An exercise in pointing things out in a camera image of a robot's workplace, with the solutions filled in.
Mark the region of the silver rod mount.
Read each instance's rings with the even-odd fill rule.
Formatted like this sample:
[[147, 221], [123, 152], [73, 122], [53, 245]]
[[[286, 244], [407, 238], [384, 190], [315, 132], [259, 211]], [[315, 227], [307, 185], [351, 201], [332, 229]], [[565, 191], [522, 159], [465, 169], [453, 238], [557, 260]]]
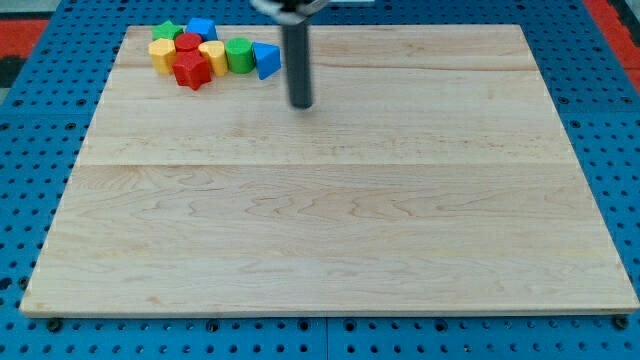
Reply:
[[300, 24], [325, 8], [329, 0], [251, 0], [258, 12], [278, 24]]

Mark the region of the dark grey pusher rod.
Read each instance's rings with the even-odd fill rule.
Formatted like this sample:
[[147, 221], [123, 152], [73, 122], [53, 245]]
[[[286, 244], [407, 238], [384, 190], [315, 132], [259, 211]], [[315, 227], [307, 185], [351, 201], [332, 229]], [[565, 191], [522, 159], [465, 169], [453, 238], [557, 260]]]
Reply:
[[313, 105], [309, 22], [282, 25], [281, 34], [289, 104], [308, 109]]

